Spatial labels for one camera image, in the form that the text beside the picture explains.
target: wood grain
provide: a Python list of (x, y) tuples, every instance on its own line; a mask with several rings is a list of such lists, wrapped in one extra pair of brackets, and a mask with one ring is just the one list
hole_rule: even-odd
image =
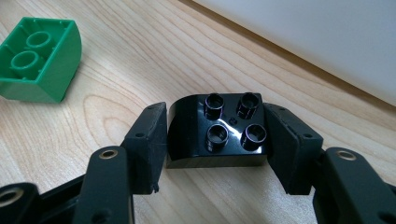
[[(0, 186), (42, 192), (118, 145), (147, 105), (245, 92), (283, 105), (325, 139), (362, 154), (396, 185), (396, 109), (191, 1), (0, 2), (0, 41), (21, 17), (75, 20), (83, 44), (59, 105), (0, 99)], [(315, 223), (310, 196), (285, 195), (268, 164), (163, 170), (159, 193), (134, 196), (138, 223)]]

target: wooden table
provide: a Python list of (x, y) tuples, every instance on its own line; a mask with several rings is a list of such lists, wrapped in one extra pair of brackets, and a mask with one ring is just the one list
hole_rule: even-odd
[[(75, 20), (83, 55), (61, 104), (0, 99), (0, 186), (27, 181), (45, 192), (84, 174), (90, 155), (119, 145), (148, 105), (246, 91), (396, 185), (394, 106), (191, 1), (1, 1), (0, 41), (24, 16)], [(268, 164), (164, 169), (160, 188), (134, 196), (138, 223), (316, 222), (313, 193), (286, 195)]]

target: metal rivet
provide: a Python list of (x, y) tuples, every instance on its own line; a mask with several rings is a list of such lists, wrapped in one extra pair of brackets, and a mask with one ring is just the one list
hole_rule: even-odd
[(346, 161), (355, 161), (357, 159), (355, 155), (344, 150), (338, 150), (336, 153), (339, 158), (344, 159)]
[(15, 203), (23, 195), (23, 189), (13, 188), (0, 193), (0, 207)]
[(119, 152), (117, 150), (110, 149), (110, 150), (106, 150), (106, 151), (102, 152), (99, 155), (99, 158), (102, 160), (108, 160), (108, 159), (116, 157), (118, 154), (119, 154)]

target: green stud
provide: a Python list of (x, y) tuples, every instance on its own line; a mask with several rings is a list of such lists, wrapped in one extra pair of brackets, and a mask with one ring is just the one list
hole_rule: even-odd
[(22, 18), (0, 46), (0, 95), (60, 103), (81, 60), (74, 21)]

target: green duplo brick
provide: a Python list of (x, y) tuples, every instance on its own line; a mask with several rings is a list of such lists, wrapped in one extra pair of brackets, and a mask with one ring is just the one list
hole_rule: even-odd
[(22, 18), (0, 46), (0, 94), (8, 100), (60, 103), (80, 60), (74, 21)]

